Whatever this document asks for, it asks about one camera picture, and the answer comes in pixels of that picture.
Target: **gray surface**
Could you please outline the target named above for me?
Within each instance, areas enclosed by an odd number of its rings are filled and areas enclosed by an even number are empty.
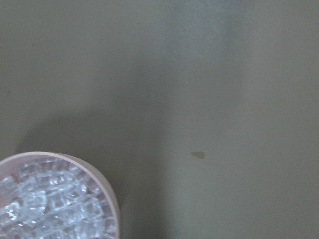
[[[123,239],[319,237],[319,1],[0,4],[1,158],[92,163]]]

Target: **stain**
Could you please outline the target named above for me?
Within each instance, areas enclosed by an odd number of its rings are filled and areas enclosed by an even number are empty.
[[[192,152],[190,154],[191,156],[199,159],[204,159],[206,157],[206,154],[204,152]]]

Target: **pink container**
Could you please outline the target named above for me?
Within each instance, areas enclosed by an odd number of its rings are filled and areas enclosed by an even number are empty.
[[[106,180],[106,178],[91,164],[83,161],[82,159],[61,154],[61,153],[49,153],[49,152],[28,152],[28,153],[21,153],[0,162],[0,180],[9,176],[9,175],[17,175],[17,169],[21,164],[27,163],[33,160],[41,160],[47,159],[48,157],[55,157],[66,160],[77,167],[81,168],[85,171],[101,188],[105,197],[107,198],[112,214],[115,220],[116,226],[116,239],[120,238],[120,214],[119,214],[119,206],[114,194],[114,191],[110,185],[110,183]],[[1,195],[0,192],[0,208],[4,207],[5,205],[9,204],[10,202],[5,201],[4,197]]]

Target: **bowl rim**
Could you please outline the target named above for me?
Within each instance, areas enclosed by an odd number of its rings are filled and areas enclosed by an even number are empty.
[[[115,193],[112,189],[111,184],[109,181],[104,177],[104,175],[93,165],[89,164],[88,162],[68,155],[68,154],[63,154],[63,153],[52,153],[52,152],[41,152],[41,151],[35,151],[35,152],[25,152],[25,153],[19,153],[15,154],[13,156],[10,156],[8,158],[5,158],[4,160],[0,161],[0,167],[4,166],[7,163],[10,163],[11,161],[14,160],[19,160],[24,157],[30,157],[30,156],[44,156],[43,159],[45,159],[47,156],[49,157],[56,157],[60,158],[63,160],[66,160],[79,168],[81,168],[83,171],[85,171],[101,188],[102,192],[104,193],[105,197],[107,198],[112,214],[114,215],[114,221],[115,221],[115,226],[116,226],[116,235],[115,239],[120,238],[120,210],[119,210],[119,205],[115,196]]]

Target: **small speck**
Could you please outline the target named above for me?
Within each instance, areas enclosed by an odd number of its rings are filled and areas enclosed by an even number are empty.
[[[191,156],[199,159],[204,159],[206,157],[206,154],[204,152],[192,152],[190,154]]]

